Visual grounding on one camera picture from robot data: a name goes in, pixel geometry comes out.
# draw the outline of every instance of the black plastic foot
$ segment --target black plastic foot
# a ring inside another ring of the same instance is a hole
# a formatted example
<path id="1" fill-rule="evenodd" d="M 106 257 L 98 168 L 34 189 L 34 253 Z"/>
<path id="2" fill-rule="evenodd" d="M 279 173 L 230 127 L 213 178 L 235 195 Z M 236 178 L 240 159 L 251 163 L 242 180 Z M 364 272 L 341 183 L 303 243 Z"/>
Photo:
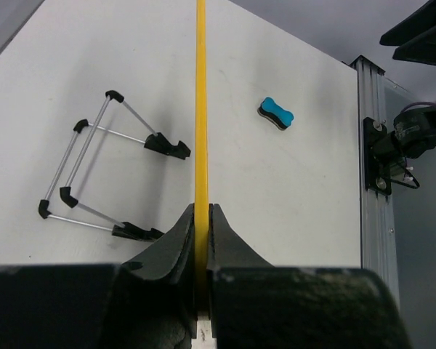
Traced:
<path id="1" fill-rule="evenodd" d="M 77 198 L 71 196 L 71 187 L 60 188 L 60 198 L 69 207 L 74 208 L 79 203 Z"/>
<path id="2" fill-rule="evenodd" d="M 161 133 L 157 135 L 150 135 L 147 137 L 144 148 L 150 149 L 151 151 L 156 151 L 157 153 L 162 153 L 168 156 L 174 156 L 185 160 L 190 156 L 190 149 L 183 142 L 179 141 L 177 145 L 172 145 L 165 136 Z"/>
<path id="3" fill-rule="evenodd" d="M 48 200 L 41 200 L 39 202 L 39 214 L 44 219 L 48 218 L 48 216 L 52 214 L 49 211 L 49 205 L 50 205 L 50 201 Z"/>
<path id="4" fill-rule="evenodd" d="M 162 232 L 154 228 L 144 230 L 129 222 L 123 222 L 123 224 L 124 228 L 115 225 L 111 235 L 138 241 L 155 241 L 164 235 Z"/>

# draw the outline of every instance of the metal bracket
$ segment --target metal bracket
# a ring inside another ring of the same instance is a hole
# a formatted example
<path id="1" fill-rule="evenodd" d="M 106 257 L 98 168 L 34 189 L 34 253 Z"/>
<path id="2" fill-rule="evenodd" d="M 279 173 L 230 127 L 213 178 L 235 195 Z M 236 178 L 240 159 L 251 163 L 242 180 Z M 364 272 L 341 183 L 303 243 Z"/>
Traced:
<path id="1" fill-rule="evenodd" d="M 365 188 L 382 195 L 391 195 L 391 182 L 383 178 L 390 177 L 389 167 L 384 167 L 371 153 L 371 147 L 387 135 L 387 128 L 372 118 L 363 120 L 363 167 L 365 168 Z"/>

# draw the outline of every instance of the white table surface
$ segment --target white table surface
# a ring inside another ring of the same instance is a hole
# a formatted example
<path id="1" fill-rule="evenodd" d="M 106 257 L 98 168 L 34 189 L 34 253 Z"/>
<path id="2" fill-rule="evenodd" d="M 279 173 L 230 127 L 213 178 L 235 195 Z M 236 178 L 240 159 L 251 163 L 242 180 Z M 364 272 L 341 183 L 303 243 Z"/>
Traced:
<path id="1" fill-rule="evenodd" d="M 356 73 L 226 0 L 207 6 L 211 202 L 269 262 L 360 266 Z M 93 121 L 109 89 L 193 151 L 195 0 L 46 0 L 2 53 L 0 264 L 123 262 L 148 246 L 37 214 L 74 124 Z M 257 115 L 266 96 L 294 113 L 286 131 Z M 117 103 L 108 124 L 149 134 Z M 102 132 L 73 184 L 81 202 L 162 231 L 193 191 L 193 156 Z M 50 211 L 104 224 L 57 192 Z"/>

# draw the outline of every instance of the black object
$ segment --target black object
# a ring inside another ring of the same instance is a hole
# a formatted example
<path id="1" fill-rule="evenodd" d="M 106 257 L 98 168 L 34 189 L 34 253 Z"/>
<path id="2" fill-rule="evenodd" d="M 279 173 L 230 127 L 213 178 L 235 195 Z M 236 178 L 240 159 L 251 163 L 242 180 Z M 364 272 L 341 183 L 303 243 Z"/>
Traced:
<path id="1" fill-rule="evenodd" d="M 132 240 L 140 241 L 155 241 L 162 237 L 164 234 L 155 228 L 150 230 L 141 229 L 130 222 L 122 222 L 124 228 L 115 225 L 111 235 L 118 236 L 119 238 L 130 238 Z"/>
<path id="2" fill-rule="evenodd" d="M 212 287 L 218 348 L 411 348 L 368 270 L 223 268 Z"/>
<path id="3" fill-rule="evenodd" d="M 48 200 L 40 200 L 39 202 L 39 215 L 46 219 L 48 218 L 52 213 L 49 211 L 49 205 L 50 201 Z"/>
<path id="4" fill-rule="evenodd" d="M 76 123 L 76 125 L 73 128 L 73 131 L 81 133 L 84 127 L 88 127 L 88 126 L 89 126 L 89 122 L 87 121 L 87 119 L 82 119 Z"/>
<path id="5" fill-rule="evenodd" d="M 79 200 L 71 196 L 71 187 L 60 188 L 60 198 L 70 208 L 74 208 L 78 205 Z"/>
<path id="6" fill-rule="evenodd" d="M 399 46 L 393 55 L 395 60 L 436 65 L 436 0 L 428 1 L 385 33 L 380 44 Z"/>
<path id="7" fill-rule="evenodd" d="M 182 160 L 190 156 L 190 149 L 186 144 L 179 141 L 177 145 L 172 145 L 160 132 L 156 136 L 148 136 L 145 140 L 144 148 Z"/>
<path id="8" fill-rule="evenodd" d="M 105 96 L 109 97 L 110 100 L 115 100 L 118 103 L 122 103 L 124 101 L 124 96 L 118 91 L 115 91 L 114 89 L 105 92 Z"/>
<path id="9" fill-rule="evenodd" d="M 436 107 L 410 109 L 394 119 L 394 131 L 370 118 L 363 120 L 364 169 L 366 188 L 391 194 L 390 183 L 417 189 L 420 184 L 405 167 L 405 158 L 417 159 L 436 147 Z M 401 169 L 414 185 L 394 180 L 391 169 Z"/>
<path id="10" fill-rule="evenodd" d="M 211 321 L 221 348 L 409 349 L 367 270 L 275 268 L 210 206 Z M 197 337 L 193 205 L 123 265 L 0 267 L 0 348 L 176 348 Z"/>

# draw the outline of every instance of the screw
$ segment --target screw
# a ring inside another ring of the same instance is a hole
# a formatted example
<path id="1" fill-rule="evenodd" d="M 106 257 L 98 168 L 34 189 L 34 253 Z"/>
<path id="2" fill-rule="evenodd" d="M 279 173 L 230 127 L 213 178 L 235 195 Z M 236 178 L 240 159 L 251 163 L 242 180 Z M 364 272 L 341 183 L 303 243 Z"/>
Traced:
<path id="1" fill-rule="evenodd" d="M 381 190 L 386 189 L 386 187 L 387 187 L 386 181 L 380 177 L 376 178 L 376 187 L 378 187 Z"/>
<path id="2" fill-rule="evenodd" d="M 376 131 L 382 131 L 383 130 L 383 125 L 381 125 L 378 121 L 373 121 L 373 127 L 375 128 Z"/>

